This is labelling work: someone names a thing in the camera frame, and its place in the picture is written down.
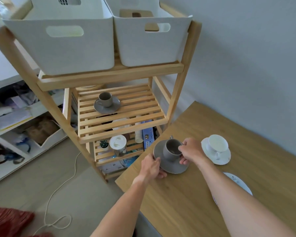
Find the gray saucer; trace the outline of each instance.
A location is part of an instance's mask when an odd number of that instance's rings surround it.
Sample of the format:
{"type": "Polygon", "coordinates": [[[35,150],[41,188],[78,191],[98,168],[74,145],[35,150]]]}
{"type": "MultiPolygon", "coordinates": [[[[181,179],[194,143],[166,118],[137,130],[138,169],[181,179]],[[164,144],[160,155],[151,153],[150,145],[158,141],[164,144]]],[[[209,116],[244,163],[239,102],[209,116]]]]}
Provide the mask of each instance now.
{"type": "Polygon", "coordinates": [[[153,149],[153,155],[155,158],[160,157],[160,168],[171,174],[181,174],[188,168],[189,165],[181,165],[180,159],[170,162],[163,157],[163,148],[167,140],[159,141],[153,149]]]}
{"type": "Polygon", "coordinates": [[[110,107],[103,107],[95,101],[93,105],[95,110],[100,112],[101,114],[115,113],[121,107],[121,102],[116,96],[112,96],[112,98],[113,98],[113,104],[110,107]]]}

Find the white cable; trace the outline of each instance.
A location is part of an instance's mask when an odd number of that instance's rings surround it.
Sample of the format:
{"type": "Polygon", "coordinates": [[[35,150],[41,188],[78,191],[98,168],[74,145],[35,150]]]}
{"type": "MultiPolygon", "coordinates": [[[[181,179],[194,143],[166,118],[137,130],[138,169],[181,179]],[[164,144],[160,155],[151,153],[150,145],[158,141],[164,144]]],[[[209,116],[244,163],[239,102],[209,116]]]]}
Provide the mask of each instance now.
{"type": "Polygon", "coordinates": [[[54,223],[52,223],[52,224],[47,224],[46,223],[46,215],[47,215],[47,210],[48,210],[48,205],[49,205],[49,202],[50,202],[50,200],[51,200],[51,198],[53,197],[53,195],[56,193],[56,191],[58,191],[65,183],[67,183],[68,181],[70,181],[73,177],[75,177],[75,175],[76,175],[76,173],[77,173],[77,159],[78,159],[78,156],[81,154],[81,152],[79,152],[79,154],[76,156],[76,160],[75,160],[75,163],[74,163],[74,175],[70,178],[70,179],[67,179],[64,183],[62,183],[61,184],[61,186],[59,186],[58,188],[57,188],[57,190],[55,190],[54,191],[54,193],[52,193],[52,195],[50,196],[50,198],[49,198],[49,200],[48,200],[48,202],[47,202],[47,206],[46,206],[46,210],[45,210],[45,215],[44,215],[44,225],[42,226],[42,227],[40,227],[35,233],[34,233],[34,235],[36,235],[36,233],[41,229],[41,228],[44,228],[44,227],[54,227],[54,228],[56,228],[56,229],[65,229],[65,228],[67,228],[70,224],[71,224],[71,221],[72,221],[72,217],[71,217],[71,215],[64,215],[64,216],[62,216],[62,217],[60,217],[59,219],[57,219],[54,223]],[[63,218],[65,218],[65,217],[69,217],[70,218],[70,221],[69,221],[69,223],[65,226],[65,227],[57,227],[56,226],[56,223],[59,221],[59,220],[61,220],[61,219],[63,219],[63,218]]]}

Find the succulent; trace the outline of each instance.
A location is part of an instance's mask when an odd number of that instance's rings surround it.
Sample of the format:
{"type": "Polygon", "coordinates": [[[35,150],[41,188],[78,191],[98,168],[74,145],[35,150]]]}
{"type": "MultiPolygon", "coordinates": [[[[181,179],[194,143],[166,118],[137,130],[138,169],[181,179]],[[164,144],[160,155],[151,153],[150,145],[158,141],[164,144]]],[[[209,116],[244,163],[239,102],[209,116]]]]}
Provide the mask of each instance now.
{"type": "Polygon", "coordinates": [[[100,141],[100,146],[101,146],[103,149],[105,149],[106,147],[109,146],[109,144],[108,144],[107,140],[101,140],[101,141],[100,141]]]}

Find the gray coffee cup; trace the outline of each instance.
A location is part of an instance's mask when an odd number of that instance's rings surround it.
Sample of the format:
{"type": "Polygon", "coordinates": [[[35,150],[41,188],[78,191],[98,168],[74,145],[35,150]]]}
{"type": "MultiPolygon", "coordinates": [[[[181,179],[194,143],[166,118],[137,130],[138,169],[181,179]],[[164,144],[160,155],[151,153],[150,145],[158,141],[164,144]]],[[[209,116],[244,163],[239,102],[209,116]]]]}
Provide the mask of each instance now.
{"type": "Polygon", "coordinates": [[[113,104],[112,94],[109,92],[102,92],[99,95],[99,99],[96,100],[96,103],[103,107],[110,107],[113,104]]]}
{"type": "Polygon", "coordinates": [[[182,142],[173,139],[173,136],[171,136],[163,148],[164,158],[171,162],[174,162],[176,159],[180,158],[182,155],[182,152],[178,149],[180,145],[183,145],[182,142]]]}

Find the gray floor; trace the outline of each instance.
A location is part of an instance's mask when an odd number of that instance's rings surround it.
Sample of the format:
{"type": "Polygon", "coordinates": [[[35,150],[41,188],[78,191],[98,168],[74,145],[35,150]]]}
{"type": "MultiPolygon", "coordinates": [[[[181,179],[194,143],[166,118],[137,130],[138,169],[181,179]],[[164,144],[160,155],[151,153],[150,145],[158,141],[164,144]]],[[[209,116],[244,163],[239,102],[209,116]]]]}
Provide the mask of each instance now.
{"type": "MultiPolygon", "coordinates": [[[[67,138],[0,181],[0,207],[36,213],[34,221],[22,236],[32,235],[44,225],[47,201],[74,174],[74,161],[78,153],[67,138]]],[[[72,216],[72,223],[63,230],[52,227],[43,230],[52,232],[55,237],[88,237],[122,194],[114,180],[105,184],[84,157],[79,155],[75,178],[56,192],[47,214],[47,223],[53,223],[67,214],[72,216]]],[[[67,223],[68,219],[65,218],[58,225],[65,226],[67,223]]],[[[138,236],[160,236],[142,215],[139,215],[136,227],[138,236]]]]}

